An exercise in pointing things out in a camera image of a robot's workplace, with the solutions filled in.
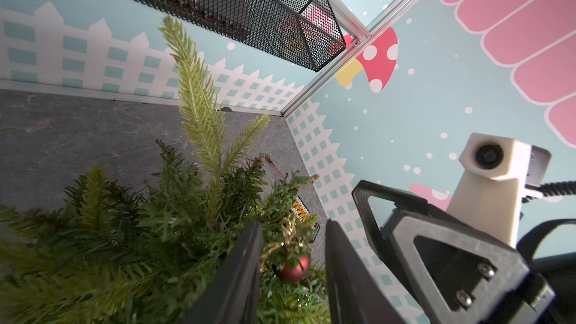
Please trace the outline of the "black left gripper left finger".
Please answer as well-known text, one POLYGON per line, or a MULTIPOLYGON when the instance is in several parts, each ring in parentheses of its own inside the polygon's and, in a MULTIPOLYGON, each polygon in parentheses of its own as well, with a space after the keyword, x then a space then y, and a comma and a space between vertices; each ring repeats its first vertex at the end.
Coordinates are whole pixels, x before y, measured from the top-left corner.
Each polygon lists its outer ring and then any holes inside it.
POLYGON ((183 323, 255 323, 260 294, 263 231, 257 221, 242 231, 183 323))

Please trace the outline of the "small red ball ornament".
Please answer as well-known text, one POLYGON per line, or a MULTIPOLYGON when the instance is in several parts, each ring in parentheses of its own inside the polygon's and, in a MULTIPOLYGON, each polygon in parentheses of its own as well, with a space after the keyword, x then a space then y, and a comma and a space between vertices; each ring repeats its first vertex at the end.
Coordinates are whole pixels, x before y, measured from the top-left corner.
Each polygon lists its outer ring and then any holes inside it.
POLYGON ((295 283, 305 278, 308 274, 310 265, 311 255, 308 253, 300 256, 294 266, 285 264, 283 268, 274 268, 274 273, 283 282, 295 283))

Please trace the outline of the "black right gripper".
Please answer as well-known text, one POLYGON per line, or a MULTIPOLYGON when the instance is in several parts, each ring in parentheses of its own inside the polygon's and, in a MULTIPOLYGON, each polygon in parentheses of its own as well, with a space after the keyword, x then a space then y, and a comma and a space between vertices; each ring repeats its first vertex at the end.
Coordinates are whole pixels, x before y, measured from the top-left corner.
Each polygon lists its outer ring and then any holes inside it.
POLYGON ((382 227, 432 323, 574 323, 575 257, 525 260, 467 226, 396 211, 382 227))

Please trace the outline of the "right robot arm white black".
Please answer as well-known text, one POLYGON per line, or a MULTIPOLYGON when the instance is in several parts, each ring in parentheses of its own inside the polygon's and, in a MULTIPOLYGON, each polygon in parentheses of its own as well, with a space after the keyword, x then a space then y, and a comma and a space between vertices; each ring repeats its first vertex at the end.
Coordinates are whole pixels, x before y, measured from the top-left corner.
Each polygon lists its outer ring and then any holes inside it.
POLYGON ((360 181, 352 199, 379 260, 432 323, 573 323, 575 183, 526 199, 505 244, 405 190, 360 181))

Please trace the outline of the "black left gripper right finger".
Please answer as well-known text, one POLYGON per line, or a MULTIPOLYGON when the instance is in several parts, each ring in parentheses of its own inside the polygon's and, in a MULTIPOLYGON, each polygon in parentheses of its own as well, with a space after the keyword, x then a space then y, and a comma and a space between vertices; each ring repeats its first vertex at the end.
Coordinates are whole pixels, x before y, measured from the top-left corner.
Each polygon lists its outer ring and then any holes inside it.
POLYGON ((335 220, 325 225, 325 273, 332 323, 403 323, 335 220))

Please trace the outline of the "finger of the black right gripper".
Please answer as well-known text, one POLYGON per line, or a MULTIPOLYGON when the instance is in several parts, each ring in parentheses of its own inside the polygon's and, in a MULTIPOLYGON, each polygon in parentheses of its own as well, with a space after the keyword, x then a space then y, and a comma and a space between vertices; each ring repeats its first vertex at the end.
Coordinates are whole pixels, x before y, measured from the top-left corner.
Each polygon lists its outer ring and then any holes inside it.
POLYGON ((421 195, 366 180, 361 180, 352 190, 352 199, 358 210, 369 247, 407 292, 413 295, 414 291, 408 277, 382 228, 398 209, 456 224, 459 220, 431 204, 421 195))

